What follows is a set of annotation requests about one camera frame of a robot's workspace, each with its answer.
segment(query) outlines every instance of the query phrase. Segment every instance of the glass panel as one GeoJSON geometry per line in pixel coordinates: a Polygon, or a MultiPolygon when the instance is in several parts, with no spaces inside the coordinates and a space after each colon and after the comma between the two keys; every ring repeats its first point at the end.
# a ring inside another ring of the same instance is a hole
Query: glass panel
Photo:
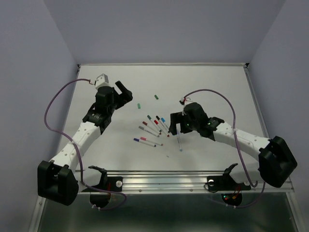
{"type": "MultiPolygon", "coordinates": [[[[250,203],[258,194],[243,194],[250,203]]],[[[295,222],[285,193],[265,193],[249,208],[231,209],[207,195],[132,195],[124,206],[98,211],[89,195],[64,206],[46,200],[40,232],[293,232],[295,222]]],[[[221,201],[220,194],[212,194],[221,201]]]]}

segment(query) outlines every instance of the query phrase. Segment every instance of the small white object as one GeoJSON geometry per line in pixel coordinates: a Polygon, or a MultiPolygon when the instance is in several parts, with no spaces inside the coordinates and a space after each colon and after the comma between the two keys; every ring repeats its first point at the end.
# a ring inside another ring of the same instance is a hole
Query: small white object
{"type": "Polygon", "coordinates": [[[155,137],[160,137],[160,135],[155,134],[155,133],[152,133],[151,131],[147,130],[145,127],[139,126],[139,128],[140,128],[141,130],[145,131],[145,132],[148,132],[148,133],[152,134],[152,135],[155,136],[155,137]]]}
{"type": "Polygon", "coordinates": [[[120,180],[116,181],[116,187],[120,188],[122,186],[122,182],[120,180]]]}
{"type": "Polygon", "coordinates": [[[109,81],[108,81],[108,76],[105,75],[105,74],[101,74],[100,76],[98,76],[96,78],[96,82],[95,82],[95,88],[96,89],[103,87],[103,86],[109,86],[110,87],[110,84],[109,84],[109,81]]]}

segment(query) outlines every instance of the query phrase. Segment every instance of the black clamp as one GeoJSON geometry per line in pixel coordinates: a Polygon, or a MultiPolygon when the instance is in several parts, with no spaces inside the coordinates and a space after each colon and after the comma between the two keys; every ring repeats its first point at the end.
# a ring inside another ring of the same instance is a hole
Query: black clamp
{"type": "Polygon", "coordinates": [[[170,114],[169,131],[175,135],[176,124],[180,124],[181,133],[197,131],[202,137],[214,140],[213,132],[224,121],[217,117],[209,118],[202,106],[196,102],[186,105],[182,112],[170,114]]]}
{"type": "Polygon", "coordinates": [[[235,190],[239,185],[241,187],[241,190],[251,190],[250,186],[247,186],[243,183],[238,184],[230,176],[231,171],[237,165],[238,165],[237,163],[232,164],[231,166],[229,166],[224,170],[222,175],[208,176],[207,177],[208,190],[211,192],[232,191],[235,190]]]}

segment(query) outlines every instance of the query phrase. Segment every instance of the white table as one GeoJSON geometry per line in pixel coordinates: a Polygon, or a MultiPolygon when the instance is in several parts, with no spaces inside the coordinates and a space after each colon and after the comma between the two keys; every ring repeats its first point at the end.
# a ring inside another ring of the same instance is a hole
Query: white table
{"type": "MultiPolygon", "coordinates": [[[[258,114],[241,66],[144,66],[100,65],[82,66],[78,78],[95,79],[108,75],[110,83],[120,80],[133,93],[133,101],[114,112],[112,123],[93,143],[83,158],[84,167],[95,165],[107,170],[129,171],[221,171],[239,163],[236,149],[210,139],[200,138],[197,132],[181,134],[183,152],[179,151],[176,136],[158,138],[164,145],[150,147],[133,141],[141,136],[156,140],[140,130],[147,115],[164,117],[169,124],[170,113],[179,112],[179,100],[186,93],[210,88],[225,95],[233,104],[237,128],[263,136],[258,114]]],[[[72,97],[64,131],[73,135],[82,118],[95,101],[96,90],[86,82],[78,82],[72,97]]],[[[208,116],[216,116],[232,124],[232,112],[220,96],[201,92],[191,96],[202,105],[208,116]]],[[[59,149],[67,142],[61,139],[59,149]]],[[[256,162],[243,154],[246,163],[256,162]]]]}

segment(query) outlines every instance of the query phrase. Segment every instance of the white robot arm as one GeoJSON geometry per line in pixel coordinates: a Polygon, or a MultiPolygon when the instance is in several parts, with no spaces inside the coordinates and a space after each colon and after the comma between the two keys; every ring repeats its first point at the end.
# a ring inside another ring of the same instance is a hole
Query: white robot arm
{"type": "Polygon", "coordinates": [[[90,107],[77,132],[66,146],[49,162],[42,161],[38,166],[38,195],[53,201],[70,205],[79,191],[84,190],[85,181],[88,186],[95,186],[106,181],[104,169],[91,166],[84,172],[81,180],[74,172],[81,158],[92,143],[100,137],[111,122],[115,110],[133,99],[132,93],[120,81],[115,83],[121,94],[118,94],[108,83],[108,77],[100,75],[94,85],[98,90],[96,102],[90,107]]]}
{"type": "Polygon", "coordinates": [[[214,181],[211,185],[208,184],[211,191],[235,189],[238,184],[247,182],[248,176],[254,181],[265,181],[271,186],[280,188],[296,168],[297,162],[282,138],[278,136],[273,139],[262,138],[233,129],[220,118],[209,118],[196,102],[184,105],[182,112],[170,115],[169,131],[172,134],[177,133],[176,124],[180,124],[182,133],[197,131],[202,137],[237,147],[234,134],[236,133],[239,152],[241,150],[258,161],[245,166],[240,154],[242,165],[245,167],[237,163],[231,164],[222,176],[209,176],[208,179],[214,181]]]}

